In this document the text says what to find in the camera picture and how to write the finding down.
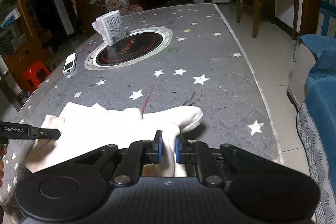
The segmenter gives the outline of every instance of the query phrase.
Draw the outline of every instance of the white star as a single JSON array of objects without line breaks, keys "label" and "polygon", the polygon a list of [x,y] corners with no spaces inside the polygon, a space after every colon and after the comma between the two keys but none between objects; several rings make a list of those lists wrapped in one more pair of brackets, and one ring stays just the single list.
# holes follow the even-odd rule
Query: white star
[{"label": "white star", "polygon": [[194,77],[194,79],[195,79],[194,84],[198,84],[198,83],[200,83],[200,84],[204,85],[204,84],[203,84],[204,81],[207,81],[207,80],[209,80],[210,78],[205,78],[205,75],[202,75],[201,77]]},{"label": "white star", "polygon": [[75,93],[75,95],[74,95],[73,98],[75,98],[75,97],[79,97],[81,94],[82,94],[81,92],[77,92],[77,93]]},{"label": "white star", "polygon": [[162,72],[162,70],[156,70],[155,73],[152,76],[156,76],[159,77],[159,75],[163,75],[164,73]]},{"label": "white star", "polygon": [[174,75],[182,75],[186,70],[183,69],[176,69]]},{"label": "white star", "polygon": [[133,100],[138,99],[139,97],[143,96],[141,92],[142,92],[142,89],[137,92],[133,91],[133,94],[129,98],[133,98]]},{"label": "white star", "polygon": [[105,85],[105,82],[106,80],[100,80],[98,83],[96,83],[98,86],[100,86],[100,85]]},{"label": "white star", "polygon": [[254,133],[259,132],[262,133],[260,128],[264,125],[264,123],[258,123],[257,120],[255,120],[254,124],[248,124],[247,126],[251,129],[251,136],[254,135]]}]

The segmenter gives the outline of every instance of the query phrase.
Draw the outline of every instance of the silver bolt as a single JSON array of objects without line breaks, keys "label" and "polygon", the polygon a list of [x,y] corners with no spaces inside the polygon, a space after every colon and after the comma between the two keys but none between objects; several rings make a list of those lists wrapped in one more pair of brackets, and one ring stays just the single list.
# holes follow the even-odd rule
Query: silver bolt
[{"label": "silver bolt", "polygon": [[121,176],[117,176],[114,178],[114,182],[118,183],[118,184],[126,184],[126,183],[129,183],[130,182],[130,177],[129,176],[124,176],[124,175],[121,175]]},{"label": "silver bolt", "polygon": [[211,185],[216,185],[222,183],[223,179],[219,176],[208,176],[205,181]]}]

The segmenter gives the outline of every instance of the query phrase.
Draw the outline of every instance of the tissue package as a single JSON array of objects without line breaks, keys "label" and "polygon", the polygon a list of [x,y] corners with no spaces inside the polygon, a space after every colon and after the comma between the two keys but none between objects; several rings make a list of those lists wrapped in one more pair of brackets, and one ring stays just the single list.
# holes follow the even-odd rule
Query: tissue package
[{"label": "tissue package", "polygon": [[112,11],[96,18],[95,25],[107,46],[112,46],[126,37],[119,11]]}]

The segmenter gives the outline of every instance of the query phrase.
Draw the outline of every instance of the white cloth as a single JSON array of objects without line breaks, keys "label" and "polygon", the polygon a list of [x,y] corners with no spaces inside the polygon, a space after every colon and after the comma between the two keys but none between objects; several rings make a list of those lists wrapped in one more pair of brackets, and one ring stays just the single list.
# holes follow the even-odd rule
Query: white cloth
[{"label": "white cloth", "polygon": [[202,119],[200,108],[180,106],[156,113],[142,114],[138,108],[106,110],[67,103],[59,117],[46,115],[41,128],[57,128],[58,140],[37,140],[25,159],[25,166],[37,172],[70,160],[107,144],[128,148],[138,140],[153,140],[162,130],[163,157],[159,165],[145,165],[142,175],[183,177],[185,166],[176,163],[175,138],[196,128]]}]

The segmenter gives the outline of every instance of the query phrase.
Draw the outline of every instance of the device screen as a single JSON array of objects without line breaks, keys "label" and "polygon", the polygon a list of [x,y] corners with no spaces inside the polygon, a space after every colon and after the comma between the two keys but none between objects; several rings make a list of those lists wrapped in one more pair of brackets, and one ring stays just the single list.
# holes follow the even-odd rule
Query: device screen
[{"label": "device screen", "polygon": [[71,68],[72,65],[73,65],[73,63],[74,63],[74,62],[71,62],[71,63],[67,64],[67,65],[65,66],[64,70],[67,70],[68,68]]}]

